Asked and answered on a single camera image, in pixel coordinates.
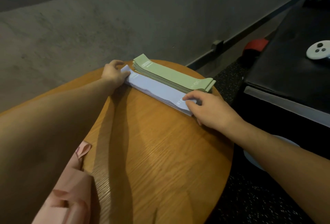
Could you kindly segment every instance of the gray wall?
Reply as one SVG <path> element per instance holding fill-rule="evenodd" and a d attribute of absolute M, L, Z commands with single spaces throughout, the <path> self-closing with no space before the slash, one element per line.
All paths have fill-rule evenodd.
<path fill-rule="evenodd" d="M 289 0 L 53 0 L 0 13 L 0 111 L 145 53 L 187 64 Z"/>

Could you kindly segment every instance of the red object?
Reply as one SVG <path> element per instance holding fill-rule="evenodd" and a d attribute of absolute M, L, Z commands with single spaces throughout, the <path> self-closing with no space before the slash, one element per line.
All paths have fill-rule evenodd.
<path fill-rule="evenodd" d="M 247 49 L 254 49 L 257 50 L 259 52 L 262 52 L 262 50 L 267 46 L 267 44 L 269 43 L 268 40 L 266 39 L 257 39 L 257 40 L 253 40 L 250 41 L 244 48 L 244 50 Z"/>

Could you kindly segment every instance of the forearm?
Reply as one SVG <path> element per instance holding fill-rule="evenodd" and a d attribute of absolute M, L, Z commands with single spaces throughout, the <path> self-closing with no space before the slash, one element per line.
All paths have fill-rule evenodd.
<path fill-rule="evenodd" d="M 16 213 L 31 223 L 113 90 L 100 79 L 0 118 L 0 208 L 11 223 Z"/>
<path fill-rule="evenodd" d="M 222 132 L 248 151 L 316 222 L 330 222 L 330 161 L 237 121 Z"/>

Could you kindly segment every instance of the stack of resistance bands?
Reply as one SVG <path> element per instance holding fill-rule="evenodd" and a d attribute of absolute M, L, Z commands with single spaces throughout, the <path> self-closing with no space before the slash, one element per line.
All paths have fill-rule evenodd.
<path fill-rule="evenodd" d="M 189 75 L 180 73 L 171 68 L 159 65 L 149 60 L 146 55 L 140 55 L 133 60 L 135 70 L 144 76 L 157 80 L 183 93 L 193 90 L 211 92 L 216 83 L 212 78 L 196 79 Z"/>
<path fill-rule="evenodd" d="M 130 71 L 131 74 L 125 80 L 125 83 L 140 90 L 151 97 L 154 97 L 157 100 L 189 115 L 192 116 L 192 112 L 188 109 L 185 101 L 182 98 L 185 96 L 184 93 L 171 88 L 165 84 L 162 84 L 158 81 L 152 80 L 146 76 L 135 73 L 132 71 L 128 65 L 124 66 L 121 71 Z"/>

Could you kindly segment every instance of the left hand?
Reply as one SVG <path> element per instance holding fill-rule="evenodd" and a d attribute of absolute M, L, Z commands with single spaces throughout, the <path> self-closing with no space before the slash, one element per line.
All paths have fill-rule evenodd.
<path fill-rule="evenodd" d="M 113 82 L 114 88 L 122 85 L 127 76 L 130 75 L 129 71 L 121 72 L 117 69 L 118 65 L 123 65 L 124 62 L 121 60 L 113 60 L 109 64 L 105 64 L 102 79 L 111 80 Z"/>

